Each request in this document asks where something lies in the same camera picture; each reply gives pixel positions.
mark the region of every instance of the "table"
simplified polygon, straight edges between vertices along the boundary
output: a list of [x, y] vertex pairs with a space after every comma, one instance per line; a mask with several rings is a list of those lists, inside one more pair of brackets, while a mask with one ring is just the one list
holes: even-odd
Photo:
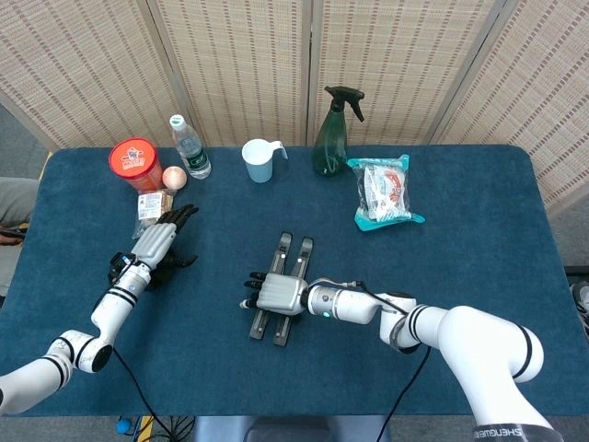
[[[411, 155], [405, 223], [361, 232], [350, 171], [332, 179], [311, 168], [311, 149], [289, 148], [266, 184], [248, 179], [239, 151], [210, 149], [213, 173], [190, 180], [175, 206], [201, 211], [175, 243], [200, 258], [141, 297], [116, 346], [158, 413], [326, 415], [387, 413], [422, 359], [400, 355], [368, 326], [306, 314], [284, 348], [249, 339], [248, 273], [267, 269], [283, 230], [315, 239], [307, 278], [363, 279], [442, 308], [466, 304], [534, 331], [546, 360], [526, 397], [546, 414], [589, 412], [589, 354], [527, 154], [506, 145], [366, 146], [351, 157]], [[58, 152], [40, 186], [16, 275], [0, 310], [0, 373], [43, 355], [69, 329], [96, 333], [92, 307], [107, 287], [110, 257], [133, 246], [136, 192], [115, 177], [108, 149]], [[180, 164], [161, 149], [163, 166]], [[286, 264], [287, 272], [294, 257]], [[439, 352], [398, 409], [470, 413]], [[69, 385], [28, 415], [144, 413], [119, 362]]]

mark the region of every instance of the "white robotic arm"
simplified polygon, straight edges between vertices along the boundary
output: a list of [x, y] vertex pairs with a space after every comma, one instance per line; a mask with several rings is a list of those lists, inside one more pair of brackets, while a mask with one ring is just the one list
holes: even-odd
[[[167, 252], [186, 220], [198, 209], [191, 204], [162, 215], [139, 238], [131, 253], [118, 255], [122, 264], [110, 288], [98, 300], [90, 319], [98, 337], [81, 331], [62, 333], [43, 357], [0, 377], [0, 415], [22, 413], [65, 386], [78, 368], [99, 372], [109, 361], [115, 338], [139, 296], [151, 281], [151, 272]], [[169, 267], [190, 265], [173, 258]]]
[[[288, 314], [287, 306], [298, 300], [292, 314], [306, 308], [313, 315], [358, 324], [367, 324], [380, 310], [379, 334], [384, 343], [401, 353], [411, 353], [421, 343], [440, 350], [477, 421], [475, 440], [562, 441], [515, 386], [515, 382], [534, 378], [544, 361], [542, 344], [529, 329], [471, 307], [446, 310], [417, 306], [410, 297], [373, 295], [314, 283], [295, 284], [292, 279], [269, 273], [257, 298], [242, 302], [241, 307], [277, 308]], [[342, 287], [360, 285], [322, 280]], [[300, 291], [294, 293], [294, 287]]]

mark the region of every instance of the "spray bottle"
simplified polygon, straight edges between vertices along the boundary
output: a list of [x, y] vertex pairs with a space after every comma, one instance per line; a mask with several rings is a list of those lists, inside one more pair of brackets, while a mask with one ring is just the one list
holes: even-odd
[[358, 120], [363, 122], [364, 116], [360, 110], [359, 101], [364, 98], [364, 93], [344, 86], [326, 86], [325, 90], [331, 94], [333, 100], [313, 148], [313, 169], [319, 175], [332, 177], [345, 167], [348, 160], [346, 155], [348, 135], [343, 115], [345, 102], [350, 103]]

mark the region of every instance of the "water bottle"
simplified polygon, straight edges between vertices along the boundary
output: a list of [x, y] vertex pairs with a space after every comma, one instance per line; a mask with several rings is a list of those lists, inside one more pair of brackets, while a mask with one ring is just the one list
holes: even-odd
[[172, 115], [169, 124], [172, 126], [176, 150], [180, 153], [188, 173], [199, 180], [208, 177], [211, 173], [211, 162], [204, 152], [199, 135], [181, 115]]

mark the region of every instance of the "cup handle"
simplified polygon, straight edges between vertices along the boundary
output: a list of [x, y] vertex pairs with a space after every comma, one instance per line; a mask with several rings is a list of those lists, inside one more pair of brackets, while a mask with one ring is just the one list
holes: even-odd
[[272, 149], [272, 152], [275, 151], [276, 149], [281, 149], [282, 150], [282, 154], [283, 154], [283, 158], [284, 159], [288, 159], [288, 155], [286, 155], [286, 149], [283, 146], [283, 143], [280, 141], [273, 141], [270, 143], [270, 147]]

